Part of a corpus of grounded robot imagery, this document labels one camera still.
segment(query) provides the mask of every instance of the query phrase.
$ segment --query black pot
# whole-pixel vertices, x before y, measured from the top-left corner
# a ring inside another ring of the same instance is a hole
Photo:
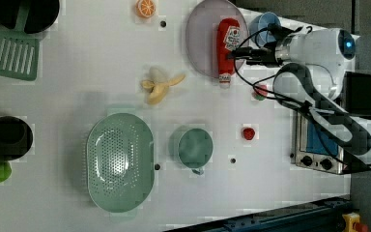
[[[9,29],[16,26],[20,2],[24,0],[0,0],[0,23]],[[59,0],[31,0],[29,15],[24,32],[39,33],[49,28],[56,20]]]
[[[31,148],[33,133],[30,127],[15,117],[0,118],[0,160],[16,160]]]

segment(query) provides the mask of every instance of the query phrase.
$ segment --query orange slice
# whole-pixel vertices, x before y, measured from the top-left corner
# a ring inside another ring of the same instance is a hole
[[[139,0],[136,10],[140,17],[148,18],[155,14],[156,4],[152,0]]]

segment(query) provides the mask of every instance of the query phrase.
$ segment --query yellow object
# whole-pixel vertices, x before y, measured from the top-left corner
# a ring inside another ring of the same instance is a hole
[[[354,224],[360,222],[360,215],[356,213],[350,213],[347,215],[342,215],[342,218],[346,221],[346,228],[343,232],[357,232],[354,229]]]
[[[141,85],[144,89],[152,91],[148,97],[148,104],[158,104],[167,95],[169,87],[179,84],[186,76],[180,74],[169,80],[160,69],[151,67],[150,78],[152,80],[143,80]]]

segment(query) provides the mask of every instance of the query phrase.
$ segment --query blue cup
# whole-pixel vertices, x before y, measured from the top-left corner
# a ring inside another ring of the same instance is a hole
[[[249,34],[252,35],[263,28],[267,28],[270,23],[281,25],[278,16],[272,12],[267,12],[257,16],[249,25]],[[275,37],[268,31],[261,32],[257,37],[257,43],[260,46],[274,41]]]

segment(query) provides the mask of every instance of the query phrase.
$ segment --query oven knob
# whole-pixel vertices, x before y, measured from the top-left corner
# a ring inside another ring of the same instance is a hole
[[[312,158],[309,156],[305,156],[300,160],[305,166],[310,166],[312,164]]]
[[[329,159],[324,159],[320,162],[325,170],[330,170],[333,167],[332,162]]]

